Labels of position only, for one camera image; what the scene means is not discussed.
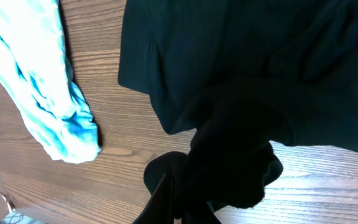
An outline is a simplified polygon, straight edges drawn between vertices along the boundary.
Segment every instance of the wooden floor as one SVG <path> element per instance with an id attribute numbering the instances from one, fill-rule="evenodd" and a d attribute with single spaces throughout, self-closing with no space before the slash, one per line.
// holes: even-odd
<path id="1" fill-rule="evenodd" d="M 57 224 L 132 223 L 150 197 L 146 164 L 164 152 L 188 152 L 194 131 L 168 136 L 148 96 L 117 84 L 124 0 L 61 2 L 75 80 L 100 125 L 103 153 L 79 165 L 51 161 L 0 85 L 0 175 L 24 215 Z M 274 148 L 284 174 L 255 208 L 219 211 L 223 223 L 358 223 L 357 153 Z"/>

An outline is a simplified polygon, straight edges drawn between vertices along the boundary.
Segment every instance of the wood grain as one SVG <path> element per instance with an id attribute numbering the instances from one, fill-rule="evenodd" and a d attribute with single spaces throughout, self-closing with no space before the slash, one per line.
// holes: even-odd
<path id="1" fill-rule="evenodd" d="M 123 0 L 61 0 L 75 81 L 103 134 L 93 162 L 52 161 L 0 85 L 0 175 L 19 212 L 48 223 L 132 223 L 150 195 L 142 173 L 194 131 L 169 136 L 149 97 L 117 84 Z M 225 208 L 223 223 L 358 223 L 358 153 L 274 143 L 283 176 L 253 209 Z"/>

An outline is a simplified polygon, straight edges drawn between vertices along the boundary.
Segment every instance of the crumpled cloth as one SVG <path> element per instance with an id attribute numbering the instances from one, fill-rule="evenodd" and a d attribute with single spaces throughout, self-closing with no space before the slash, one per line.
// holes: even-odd
<path id="1" fill-rule="evenodd" d="M 57 0 L 0 0 L 0 83 L 53 160 L 98 155 L 97 125 L 73 70 Z"/>

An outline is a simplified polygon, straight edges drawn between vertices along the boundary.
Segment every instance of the blue towel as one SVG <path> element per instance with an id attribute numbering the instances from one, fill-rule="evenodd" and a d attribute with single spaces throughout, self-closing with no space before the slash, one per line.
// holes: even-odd
<path id="1" fill-rule="evenodd" d="M 53 160 L 98 155 L 97 126 L 73 70 L 57 0 L 0 0 L 0 82 Z"/>

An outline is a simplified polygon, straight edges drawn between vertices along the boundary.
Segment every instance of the brown wood surface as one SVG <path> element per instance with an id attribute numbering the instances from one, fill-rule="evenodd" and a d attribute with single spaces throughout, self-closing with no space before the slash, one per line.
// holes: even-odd
<path id="1" fill-rule="evenodd" d="M 0 175 L 24 215 L 57 224 L 132 223 L 150 197 L 146 164 L 164 152 L 188 152 L 194 131 L 165 134 L 148 96 L 117 84 L 125 0 L 61 2 L 75 80 L 100 125 L 103 152 L 84 164 L 52 161 L 0 85 Z M 358 153 L 274 148 L 282 177 L 255 208 L 218 212 L 223 223 L 358 223 Z"/>

